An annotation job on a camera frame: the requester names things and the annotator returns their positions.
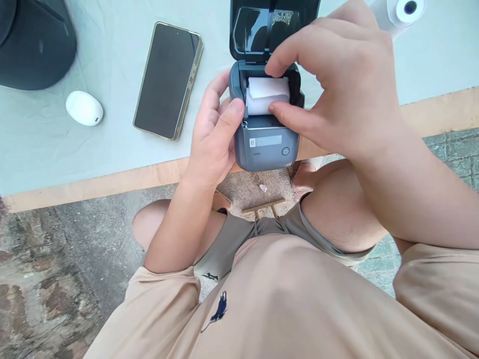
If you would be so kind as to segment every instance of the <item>wooden table edge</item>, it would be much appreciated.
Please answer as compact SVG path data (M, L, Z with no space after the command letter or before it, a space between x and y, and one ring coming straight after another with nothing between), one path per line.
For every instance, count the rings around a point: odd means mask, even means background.
M479 127L479 87L411 103L401 107L404 118L422 137ZM298 160L329 154L301 138ZM112 194L177 183L188 158L162 162L111 175L6 196L8 212L16 213ZM231 172L242 171L236 164Z

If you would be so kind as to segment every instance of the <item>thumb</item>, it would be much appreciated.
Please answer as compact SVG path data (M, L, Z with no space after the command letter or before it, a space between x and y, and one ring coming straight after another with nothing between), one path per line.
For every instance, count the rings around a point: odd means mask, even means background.
M287 102L275 101L269 106L269 111L286 127L313 141L318 127L323 119L301 107Z
M221 114L211 135L218 146L228 148L244 115L244 102L236 98Z

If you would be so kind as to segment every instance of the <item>gold phone frame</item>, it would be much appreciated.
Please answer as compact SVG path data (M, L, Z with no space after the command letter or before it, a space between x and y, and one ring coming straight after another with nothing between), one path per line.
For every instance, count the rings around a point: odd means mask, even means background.
M196 54L195 54L195 58L193 60L193 65L191 66L191 70L190 70L190 79L188 80L188 84L187 84L186 89L185 89L185 94L183 96L183 102L182 102L182 105L181 105L180 113L178 114L178 121L176 123L176 130L175 130L175 134L173 135L173 138L168 138L168 137L165 137L165 136L158 135L158 134L153 133L151 131L141 129L141 128L139 128L135 125L136 113L138 111L138 105L140 104L141 92L143 91L143 82L145 81L146 70L148 68L148 63L150 62L150 53L151 53L151 48L153 46L153 39L155 37L155 31L156 31L156 27L158 25L169 26L169 27L173 27L177 30L188 32L190 34L196 35L199 39L198 48L197 48L197 51L196 51ZM203 39L201 38L201 35L198 34L197 32L189 31L189 30L183 29L181 27L173 26L171 24L167 24L167 23L161 22L161 21L158 21L158 22L155 23L155 27L153 28L153 35L151 36L150 49L148 50L148 58L146 60L145 71L143 73L143 79L141 80L140 94L138 95L138 102L136 104L135 116L133 117L133 127L135 127L136 129L138 129L140 131L151 133L155 136L161 137L161 138L163 138L165 140L168 140L168 141L176 141L178 139L178 137L180 136L180 133L181 133L181 129L183 128L183 122L185 120L186 110L188 108L188 103L190 101L191 90L192 90L193 84L195 82L196 73L198 71L198 66L200 64L200 59L201 59L202 54L203 54Z

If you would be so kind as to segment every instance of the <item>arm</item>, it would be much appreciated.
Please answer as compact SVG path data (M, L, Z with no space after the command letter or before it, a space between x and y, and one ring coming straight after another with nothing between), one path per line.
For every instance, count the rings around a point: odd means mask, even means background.
M186 173L146 254L145 267L151 272L183 270L193 265L198 254L216 186L235 163L232 138L244 113L239 99L220 105L228 83L229 71L225 71L206 89Z
M309 111L276 102L288 127L354 165L375 214L395 237L479 249L479 196L404 122L390 36L361 0L351 0L284 41L266 71L298 61L324 92Z
M412 243L479 249L479 194L406 130L352 160L366 198L403 251Z

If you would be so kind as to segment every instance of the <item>white paper roll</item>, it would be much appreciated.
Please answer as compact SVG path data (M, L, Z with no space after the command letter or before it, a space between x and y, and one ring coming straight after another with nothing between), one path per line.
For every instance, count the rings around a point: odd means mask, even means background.
M248 116L267 115L268 107L274 101L289 103L289 84L287 78L250 77L246 89L246 107Z
M419 20L426 10L427 0L376 0L371 5L379 28L396 39Z

